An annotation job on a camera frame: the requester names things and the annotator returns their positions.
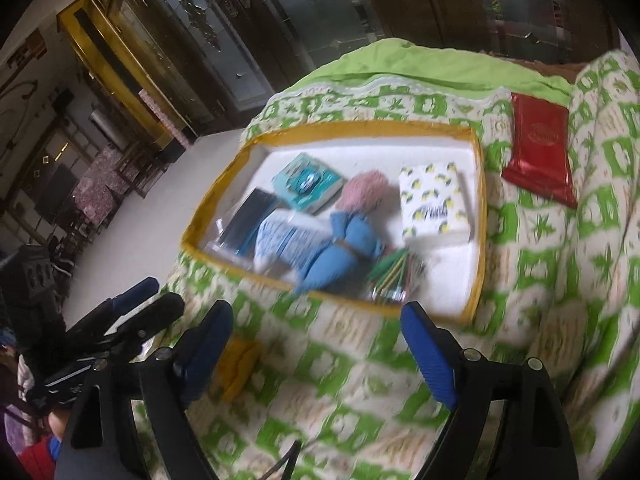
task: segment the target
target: person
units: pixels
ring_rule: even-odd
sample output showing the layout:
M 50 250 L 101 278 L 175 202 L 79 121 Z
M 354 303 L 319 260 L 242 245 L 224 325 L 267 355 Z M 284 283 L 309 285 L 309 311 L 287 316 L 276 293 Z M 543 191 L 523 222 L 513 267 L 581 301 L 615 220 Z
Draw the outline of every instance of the person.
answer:
M 24 449 L 18 460 L 33 480 L 53 480 L 56 462 L 60 454 L 60 445 L 65 436 L 66 425 L 71 410 L 54 408 L 47 415 L 47 423 L 51 434 L 45 436 L 39 443 Z

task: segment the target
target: glass cabinet door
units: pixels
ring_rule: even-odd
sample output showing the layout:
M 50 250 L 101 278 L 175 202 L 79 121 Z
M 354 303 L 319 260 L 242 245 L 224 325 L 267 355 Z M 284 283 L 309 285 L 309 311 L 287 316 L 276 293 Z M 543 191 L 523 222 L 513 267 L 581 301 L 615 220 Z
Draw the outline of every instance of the glass cabinet door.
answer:
M 370 0 L 262 0 L 310 72 L 384 37 Z
M 265 104 L 273 89 L 214 0 L 154 1 L 168 25 L 180 30 L 191 51 L 225 89 L 237 111 Z
M 145 66 L 149 75 L 172 104 L 181 110 L 194 131 L 206 134 L 229 126 L 221 120 L 222 109 L 215 101 L 209 108 L 187 83 L 180 70 L 164 54 L 161 47 L 137 15 L 133 0 L 113 0 L 109 18 L 129 50 Z

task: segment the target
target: book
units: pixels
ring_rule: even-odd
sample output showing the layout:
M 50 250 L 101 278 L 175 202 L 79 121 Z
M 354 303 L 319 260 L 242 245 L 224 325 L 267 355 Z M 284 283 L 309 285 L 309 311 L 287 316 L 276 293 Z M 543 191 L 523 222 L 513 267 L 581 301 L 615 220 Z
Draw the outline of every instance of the book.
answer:
M 312 214 L 340 191 L 344 179 L 319 160 L 300 153 L 271 183 L 290 208 Z
M 432 248 L 469 242 L 471 224 L 453 162 L 402 168 L 399 183 L 405 243 Z

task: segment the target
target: lemon pattern box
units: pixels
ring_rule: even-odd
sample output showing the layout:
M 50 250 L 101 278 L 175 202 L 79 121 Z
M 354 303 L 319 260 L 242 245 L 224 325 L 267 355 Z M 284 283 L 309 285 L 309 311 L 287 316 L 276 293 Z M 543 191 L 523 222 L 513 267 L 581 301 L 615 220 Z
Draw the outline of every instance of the lemon pattern box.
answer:
M 471 228 L 453 162 L 402 168 L 399 183 L 405 243 L 428 248 L 468 243 Z

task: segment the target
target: yellow cloth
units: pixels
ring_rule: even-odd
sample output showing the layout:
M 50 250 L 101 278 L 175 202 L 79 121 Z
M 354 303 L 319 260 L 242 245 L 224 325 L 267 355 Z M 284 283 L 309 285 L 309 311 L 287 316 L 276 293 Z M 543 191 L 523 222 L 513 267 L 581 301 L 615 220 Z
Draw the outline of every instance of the yellow cloth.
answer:
M 262 353 L 259 341 L 232 336 L 216 365 L 222 386 L 222 400 L 231 402 L 240 393 Z

